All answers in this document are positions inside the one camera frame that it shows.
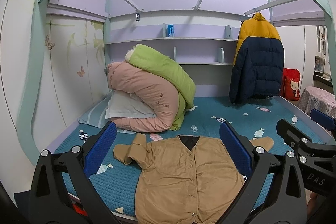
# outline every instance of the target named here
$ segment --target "blue box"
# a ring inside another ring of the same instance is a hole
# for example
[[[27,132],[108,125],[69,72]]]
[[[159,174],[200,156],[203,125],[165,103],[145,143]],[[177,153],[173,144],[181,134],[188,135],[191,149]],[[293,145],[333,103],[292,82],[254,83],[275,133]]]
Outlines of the blue box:
[[[174,37],[174,25],[167,25],[167,37]]]

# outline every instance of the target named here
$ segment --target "yellow and navy puffer jacket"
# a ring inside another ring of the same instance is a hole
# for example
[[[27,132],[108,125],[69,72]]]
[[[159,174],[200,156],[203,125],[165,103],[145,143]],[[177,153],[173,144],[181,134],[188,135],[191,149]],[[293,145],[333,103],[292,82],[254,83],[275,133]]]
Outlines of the yellow and navy puffer jacket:
[[[285,51],[276,28],[261,13],[241,24],[229,97],[245,103],[253,96],[280,93]]]

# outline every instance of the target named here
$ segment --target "striped pillow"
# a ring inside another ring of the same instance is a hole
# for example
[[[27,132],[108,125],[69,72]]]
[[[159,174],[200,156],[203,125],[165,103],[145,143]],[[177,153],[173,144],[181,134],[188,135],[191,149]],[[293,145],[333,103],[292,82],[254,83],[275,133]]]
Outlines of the striped pillow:
[[[103,128],[104,125],[109,121],[109,119],[105,119],[106,110],[109,107],[109,100],[113,96],[114,90],[111,90],[107,93],[101,101],[99,101],[96,105],[90,108],[87,112],[85,112],[81,117],[78,118],[79,123],[88,124],[93,127]],[[130,130],[123,130],[118,128],[117,132],[134,134],[136,132]]]

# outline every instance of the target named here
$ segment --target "green blanket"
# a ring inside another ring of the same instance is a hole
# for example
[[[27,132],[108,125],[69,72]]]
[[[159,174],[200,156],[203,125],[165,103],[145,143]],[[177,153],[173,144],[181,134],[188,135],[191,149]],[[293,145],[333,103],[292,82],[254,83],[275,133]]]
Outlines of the green blanket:
[[[171,130],[180,129],[185,109],[194,107],[196,86],[181,66],[168,56],[146,45],[137,44],[129,63],[171,82],[178,90],[179,108]]]

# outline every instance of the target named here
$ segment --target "round table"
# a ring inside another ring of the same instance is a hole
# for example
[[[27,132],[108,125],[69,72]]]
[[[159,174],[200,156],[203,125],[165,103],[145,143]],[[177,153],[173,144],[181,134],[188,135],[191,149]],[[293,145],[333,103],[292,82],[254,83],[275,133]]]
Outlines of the round table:
[[[335,95],[314,86],[304,89],[297,107],[308,115],[316,108],[329,116],[336,117]]]

